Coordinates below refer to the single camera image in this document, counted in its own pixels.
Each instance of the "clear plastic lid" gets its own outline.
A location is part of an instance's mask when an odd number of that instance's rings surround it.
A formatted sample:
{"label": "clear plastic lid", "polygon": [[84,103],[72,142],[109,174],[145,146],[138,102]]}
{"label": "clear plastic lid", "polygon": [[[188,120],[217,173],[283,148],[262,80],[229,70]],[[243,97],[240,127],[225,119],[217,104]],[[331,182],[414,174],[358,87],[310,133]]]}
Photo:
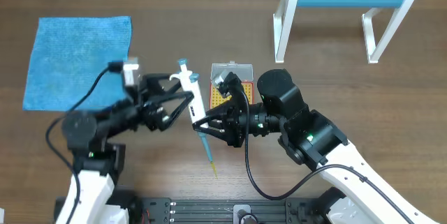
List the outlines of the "clear plastic lid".
{"label": "clear plastic lid", "polygon": [[211,80],[224,70],[235,73],[243,82],[253,82],[253,66],[251,64],[235,64],[234,61],[230,61],[228,64],[212,64]]}

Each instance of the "blue towel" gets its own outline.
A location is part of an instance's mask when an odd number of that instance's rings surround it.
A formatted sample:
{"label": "blue towel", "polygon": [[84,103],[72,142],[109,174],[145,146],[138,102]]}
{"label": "blue towel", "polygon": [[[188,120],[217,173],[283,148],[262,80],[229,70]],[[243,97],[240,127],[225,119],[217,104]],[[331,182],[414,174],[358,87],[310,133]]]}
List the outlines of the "blue towel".
{"label": "blue towel", "polygon": [[[110,61],[125,61],[131,18],[40,18],[23,110],[66,111]],[[107,73],[79,109],[101,109],[125,97],[121,76]]]}

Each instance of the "white and blue rack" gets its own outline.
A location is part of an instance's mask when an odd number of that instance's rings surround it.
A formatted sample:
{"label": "white and blue rack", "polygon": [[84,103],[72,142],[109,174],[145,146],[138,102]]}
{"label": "white and blue rack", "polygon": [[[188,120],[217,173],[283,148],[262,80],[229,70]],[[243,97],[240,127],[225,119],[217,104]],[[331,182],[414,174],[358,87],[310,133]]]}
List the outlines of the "white and blue rack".
{"label": "white and blue rack", "polygon": [[[274,60],[277,63],[284,63],[284,55],[291,32],[295,9],[301,8],[371,8],[362,15],[363,31],[365,33],[365,45],[367,50],[368,63],[376,64],[380,56],[396,32],[401,21],[413,4],[414,0],[281,0],[278,9],[273,14],[274,29]],[[394,8],[385,32],[379,43],[376,45],[374,32],[372,29],[372,17],[383,8]]]}

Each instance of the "brown wooden surface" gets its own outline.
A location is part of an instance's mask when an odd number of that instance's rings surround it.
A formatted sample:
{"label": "brown wooden surface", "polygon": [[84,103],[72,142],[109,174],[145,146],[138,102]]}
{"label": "brown wooden surface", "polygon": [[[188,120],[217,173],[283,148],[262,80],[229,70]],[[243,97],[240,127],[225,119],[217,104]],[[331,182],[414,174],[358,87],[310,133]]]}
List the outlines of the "brown wooden surface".
{"label": "brown wooden surface", "polygon": [[[369,164],[410,203],[447,222],[447,0],[416,0],[379,64],[368,65],[363,9],[298,9],[285,64],[274,63],[272,13],[279,0],[0,0],[0,207],[7,223],[50,223],[70,174],[45,145],[57,115],[24,112],[22,99],[39,17],[130,15],[131,55],[147,72],[177,71],[186,57],[209,96],[212,63],[251,63],[255,78],[287,68],[310,107],[332,119]],[[375,20],[383,33],[390,12]],[[257,91],[255,100],[260,101]],[[66,143],[58,129],[53,139]],[[287,191],[309,170],[295,165],[277,135],[252,139],[254,177],[267,193]],[[170,130],[120,135],[127,144],[120,184],[141,195],[182,199],[261,198],[243,149],[210,138],[219,179],[186,113]],[[297,196],[320,195],[314,179]]]}

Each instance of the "black cable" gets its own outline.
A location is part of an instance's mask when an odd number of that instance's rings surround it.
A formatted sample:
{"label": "black cable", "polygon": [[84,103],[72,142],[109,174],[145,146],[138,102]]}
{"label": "black cable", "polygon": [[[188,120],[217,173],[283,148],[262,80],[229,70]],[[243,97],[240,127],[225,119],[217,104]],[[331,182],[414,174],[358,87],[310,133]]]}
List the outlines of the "black cable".
{"label": "black cable", "polygon": [[359,173],[359,172],[355,171],[353,168],[347,167],[345,165],[334,164],[334,165],[325,165],[323,167],[320,167],[320,168],[316,169],[315,171],[309,173],[300,182],[298,182],[298,184],[296,184],[292,189],[290,189],[287,193],[284,193],[283,195],[271,196],[271,195],[268,195],[268,194],[264,193],[258,187],[258,185],[256,185],[256,182],[254,181],[253,176],[251,175],[251,171],[250,171],[250,164],[249,164],[249,120],[248,120],[250,118],[249,117],[250,116],[249,100],[248,100],[247,95],[245,94],[245,92],[243,90],[241,90],[241,93],[244,96],[245,105],[247,106],[247,108],[246,108],[247,109],[247,122],[246,122],[246,126],[245,126],[245,168],[247,169],[247,174],[249,176],[249,180],[251,182],[251,185],[253,185],[253,187],[256,189],[256,191],[258,191],[258,193],[261,194],[264,198],[266,198],[268,200],[283,200],[283,199],[287,198],[288,196],[292,195],[292,193],[296,192],[296,190],[298,190],[302,185],[304,185],[313,176],[319,174],[320,172],[322,172],[322,171],[324,171],[326,169],[330,169],[330,168],[341,168],[341,169],[345,169],[345,170],[353,173],[354,175],[356,175],[361,180],[361,182],[366,182],[380,196],[382,196],[384,198],[384,200],[386,202],[388,202],[388,204],[390,204],[400,214],[400,216],[402,216],[402,218],[405,219],[406,222],[408,222],[410,224],[414,224],[413,221],[384,192],[382,192],[382,190],[380,190],[380,188],[378,188],[374,183],[372,183],[370,180],[368,180],[367,177],[361,175],[361,173]]}
{"label": "black cable", "polygon": [[78,174],[76,174],[75,170],[73,169],[73,166],[69,163],[69,161],[62,156],[62,154],[57,151],[57,149],[52,145],[51,141],[50,141],[50,133],[51,130],[54,128],[54,126],[56,126],[57,123],[59,123],[62,119],[64,119],[65,117],[67,117],[72,111],[74,111],[80,104],[82,104],[82,102],[84,102],[89,96],[90,94],[93,92],[93,90],[95,89],[96,85],[98,84],[99,80],[104,76],[104,74],[106,74],[109,71],[110,67],[105,68],[103,71],[101,71],[101,73],[99,73],[98,77],[96,78],[95,82],[93,83],[93,85],[91,86],[90,90],[87,92],[87,94],[85,94],[85,96],[83,96],[74,106],[72,106],[68,111],[65,112],[64,115],[56,118],[48,127],[47,132],[45,133],[45,141],[47,142],[48,147],[65,163],[65,165],[69,168],[71,174],[75,177],[75,182],[76,182],[76,198],[75,198],[75,204],[73,205],[73,208],[71,209],[71,213],[70,216],[68,216],[67,219],[67,224],[70,223],[73,214],[75,213],[76,207],[79,204],[79,198],[80,198],[80,182],[79,182],[79,178],[78,178]]}

